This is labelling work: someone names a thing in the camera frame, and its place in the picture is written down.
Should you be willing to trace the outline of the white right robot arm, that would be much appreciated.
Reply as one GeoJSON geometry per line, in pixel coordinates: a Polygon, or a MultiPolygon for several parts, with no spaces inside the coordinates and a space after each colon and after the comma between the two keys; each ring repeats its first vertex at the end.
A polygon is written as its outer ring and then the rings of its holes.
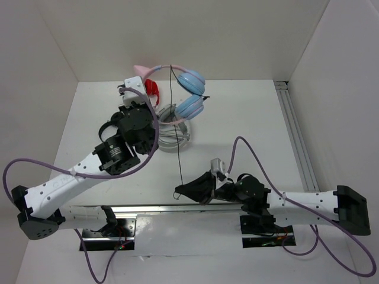
{"type": "Polygon", "coordinates": [[[337,224],[352,235],[371,234],[367,200],[348,186],[327,192],[274,192],[251,174],[236,182],[220,181],[205,172],[198,179],[179,185],[175,192],[205,205],[212,200],[240,204],[255,225],[265,232],[292,225],[337,224]]]}

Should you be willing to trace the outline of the blue and pink headphones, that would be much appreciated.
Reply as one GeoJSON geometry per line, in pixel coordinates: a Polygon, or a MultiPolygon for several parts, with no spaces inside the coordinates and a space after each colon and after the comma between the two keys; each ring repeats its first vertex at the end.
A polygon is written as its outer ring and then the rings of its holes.
{"type": "Polygon", "coordinates": [[[154,67],[133,66],[135,74],[141,77],[143,83],[145,83],[152,74],[164,68],[169,68],[178,85],[190,94],[189,98],[181,102],[175,108],[175,114],[179,116],[179,121],[189,121],[195,118],[204,110],[204,101],[209,98],[209,96],[205,96],[204,94],[206,82],[202,75],[194,70],[174,64],[154,67]]]}

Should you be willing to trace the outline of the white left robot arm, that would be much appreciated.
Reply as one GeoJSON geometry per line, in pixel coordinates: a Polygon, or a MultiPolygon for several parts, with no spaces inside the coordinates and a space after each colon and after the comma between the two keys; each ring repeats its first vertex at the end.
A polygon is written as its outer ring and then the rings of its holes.
{"type": "Polygon", "coordinates": [[[58,229],[83,228],[112,235],[124,223],[110,206],[69,206],[73,198],[111,179],[133,175],[142,169],[140,155],[152,158],[158,147],[158,121],[150,104],[120,107],[115,135],[104,140],[81,162],[43,184],[11,191],[20,229],[29,240],[41,240],[58,229]]]}

